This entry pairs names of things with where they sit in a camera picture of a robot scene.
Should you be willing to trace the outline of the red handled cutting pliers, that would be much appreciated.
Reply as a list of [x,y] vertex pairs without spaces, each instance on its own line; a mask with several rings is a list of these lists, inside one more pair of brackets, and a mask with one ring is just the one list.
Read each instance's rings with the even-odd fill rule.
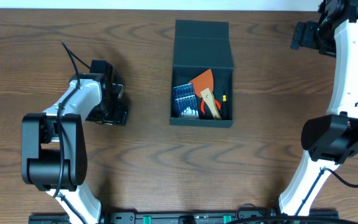
[[[215,104],[216,104],[217,109],[220,110],[220,109],[221,109],[221,104],[220,104],[220,102],[219,102],[217,99],[215,99],[214,101],[215,101]],[[205,101],[204,101],[204,100],[201,100],[200,110],[201,110],[201,112],[202,112],[203,114],[206,114],[206,112],[205,112],[205,104],[206,104]]]

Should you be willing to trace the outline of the orange scraper wooden handle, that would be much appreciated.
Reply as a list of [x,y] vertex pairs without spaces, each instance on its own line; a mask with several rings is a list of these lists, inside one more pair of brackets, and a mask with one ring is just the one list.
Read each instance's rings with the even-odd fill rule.
[[208,107],[213,119],[222,119],[214,101],[214,78],[212,70],[208,69],[189,81],[189,83],[193,84],[196,96],[205,101],[205,106]]

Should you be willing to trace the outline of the dark green box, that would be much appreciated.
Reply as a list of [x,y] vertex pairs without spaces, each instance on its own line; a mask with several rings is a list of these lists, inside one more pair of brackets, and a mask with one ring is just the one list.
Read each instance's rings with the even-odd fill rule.
[[170,124],[177,126],[204,126],[230,128],[233,118],[234,60],[229,42],[229,23],[216,21],[175,22],[173,46],[172,88],[185,85],[207,70],[214,78],[215,99],[227,98],[227,105],[219,112],[222,120],[215,120],[208,108],[198,119],[181,118],[174,97],[170,97]]

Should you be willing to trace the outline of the black yellow screwdriver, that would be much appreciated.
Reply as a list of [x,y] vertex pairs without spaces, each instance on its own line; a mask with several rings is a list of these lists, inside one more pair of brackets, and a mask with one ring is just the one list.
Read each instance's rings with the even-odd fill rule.
[[223,112],[223,119],[227,120],[228,119],[228,109],[227,109],[227,95],[226,95],[226,86],[223,85],[223,99],[222,99],[222,112]]

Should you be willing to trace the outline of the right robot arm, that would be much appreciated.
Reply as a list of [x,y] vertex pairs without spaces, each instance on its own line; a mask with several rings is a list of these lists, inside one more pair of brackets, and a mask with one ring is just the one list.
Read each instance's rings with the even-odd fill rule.
[[282,214],[307,217],[311,204],[330,175],[358,154],[358,0],[324,0],[319,21],[296,25],[292,49],[306,47],[334,57],[334,86],[326,115],[309,119],[301,132],[303,155],[289,186],[280,194]]

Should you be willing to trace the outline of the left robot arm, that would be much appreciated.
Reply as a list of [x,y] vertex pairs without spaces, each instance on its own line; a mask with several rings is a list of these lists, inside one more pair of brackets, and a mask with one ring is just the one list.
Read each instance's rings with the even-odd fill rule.
[[87,73],[70,78],[67,91],[41,113],[22,119],[21,174],[26,184],[54,197],[63,215],[31,215],[29,223],[109,223],[86,183],[88,156],[83,124],[125,126],[124,87],[113,66],[93,60]]

